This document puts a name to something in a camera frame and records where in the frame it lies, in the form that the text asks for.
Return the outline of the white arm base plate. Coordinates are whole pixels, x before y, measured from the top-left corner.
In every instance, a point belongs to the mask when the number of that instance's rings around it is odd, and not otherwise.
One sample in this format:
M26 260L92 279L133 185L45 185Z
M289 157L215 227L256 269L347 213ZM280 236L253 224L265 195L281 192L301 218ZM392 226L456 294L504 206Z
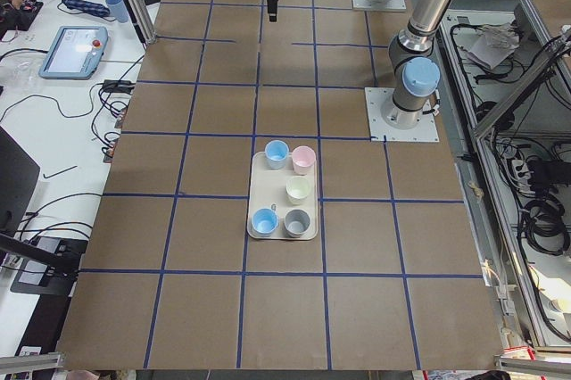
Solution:
M427 98L417 112L400 110L393 102L393 88L366 87L370 139L377 142L438 143L433 105Z

